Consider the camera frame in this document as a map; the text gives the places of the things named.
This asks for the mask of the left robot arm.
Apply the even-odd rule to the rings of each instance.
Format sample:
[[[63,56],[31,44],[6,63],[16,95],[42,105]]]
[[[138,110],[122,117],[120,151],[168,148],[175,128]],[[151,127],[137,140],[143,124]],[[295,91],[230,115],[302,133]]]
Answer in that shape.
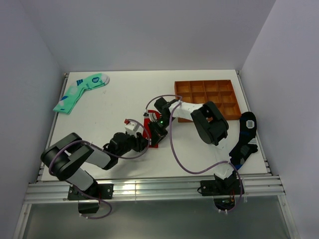
[[[81,168],[85,162],[109,170],[120,158],[125,158],[124,154],[131,150],[144,153],[148,146],[149,141],[139,132],[136,135],[118,132],[102,148],[73,132],[45,149],[40,159],[50,175],[76,186],[84,198],[91,199],[101,192],[97,181]]]

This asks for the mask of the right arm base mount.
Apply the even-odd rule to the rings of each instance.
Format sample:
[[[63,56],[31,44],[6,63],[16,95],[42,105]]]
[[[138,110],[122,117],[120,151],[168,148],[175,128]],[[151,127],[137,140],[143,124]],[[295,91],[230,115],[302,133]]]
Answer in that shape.
[[[214,199],[214,204],[223,211],[232,209],[236,204],[235,196],[243,195],[245,192],[239,180],[234,178],[202,180],[197,191],[202,196],[222,196]]]

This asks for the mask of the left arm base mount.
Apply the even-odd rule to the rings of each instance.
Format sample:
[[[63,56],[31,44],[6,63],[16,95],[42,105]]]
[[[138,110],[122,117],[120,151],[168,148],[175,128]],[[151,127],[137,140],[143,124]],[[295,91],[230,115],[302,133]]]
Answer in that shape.
[[[112,205],[106,201],[112,199],[113,189],[113,184],[94,183],[85,191],[79,191],[76,186],[70,186],[67,200],[78,202],[78,212],[81,216],[101,219],[110,215],[113,210]],[[95,216],[104,205],[109,207],[109,211],[105,215]]]

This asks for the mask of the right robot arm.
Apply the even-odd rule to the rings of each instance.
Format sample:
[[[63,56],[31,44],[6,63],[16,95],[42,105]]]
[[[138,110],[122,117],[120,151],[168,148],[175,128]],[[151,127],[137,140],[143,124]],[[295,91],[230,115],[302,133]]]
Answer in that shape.
[[[192,175],[203,174],[213,168],[219,169],[220,171],[214,174],[220,178],[215,183],[216,190],[221,194],[227,194],[233,188],[233,182],[229,177],[235,173],[235,170],[226,150],[229,124],[216,104],[211,101],[204,104],[187,103],[182,100],[182,96],[167,101],[163,95],[151,101],[155,101],[154,107],[160,114],[159,117],[151,119],[148,123],[151,146],[159,144],[168,135],[170,148],[177,164]],[[216,157],[219,158],[215,164],[197,172],[190,171],[182,165],[177,157],[172,139],[172,122],[176,118],[193,122],[200,139],[215,147]]]

